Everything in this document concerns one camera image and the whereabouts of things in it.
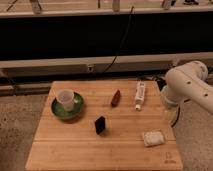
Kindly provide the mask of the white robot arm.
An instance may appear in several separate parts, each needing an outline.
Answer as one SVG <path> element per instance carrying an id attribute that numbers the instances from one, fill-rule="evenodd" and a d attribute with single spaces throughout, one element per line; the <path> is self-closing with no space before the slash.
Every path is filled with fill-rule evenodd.
<path id="1" fill-rule="evenodd" d="M 166 85 L 160 98 L 165 114 L 174 126 L 180 116 L 180 104 L 189 99 L 213 115 L 213 86 L 207 84 L 207 66 L 201 61 L 191 61 L 173 67 L 165 75 Z"/>

